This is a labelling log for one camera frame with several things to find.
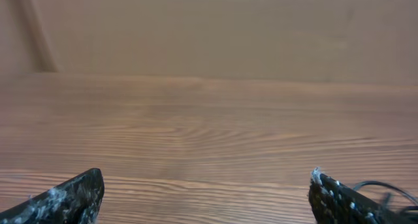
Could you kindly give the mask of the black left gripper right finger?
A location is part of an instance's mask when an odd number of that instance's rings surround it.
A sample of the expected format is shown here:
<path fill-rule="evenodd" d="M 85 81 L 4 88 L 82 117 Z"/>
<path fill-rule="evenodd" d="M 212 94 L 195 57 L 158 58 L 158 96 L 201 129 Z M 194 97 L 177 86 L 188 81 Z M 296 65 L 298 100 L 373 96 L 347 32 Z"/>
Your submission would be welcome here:
<path fill-rule="evenodd" d="M 413 204 L 394 212 L 389 208 L 392 193 L 386 193 L 381 202 L 359 193 L 368 185 L 396 191 Z M 308 201 L 318 224 L 417 224 L 417 197 L 391 184 L 373 180 L 350 188 L 323 174 L 318 167 L 311 172 Z"/>

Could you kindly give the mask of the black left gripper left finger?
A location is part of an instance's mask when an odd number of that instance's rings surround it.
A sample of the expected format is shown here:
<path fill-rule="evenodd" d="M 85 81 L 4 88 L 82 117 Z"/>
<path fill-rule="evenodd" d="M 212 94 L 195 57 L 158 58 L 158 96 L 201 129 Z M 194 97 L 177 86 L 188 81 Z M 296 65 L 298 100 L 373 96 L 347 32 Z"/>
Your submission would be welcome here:
<path fill-rule="evenodd" d="M 1 212 L 1 224 L 95 224 L 105 193 L 99 168 L 91 168 Z"/>

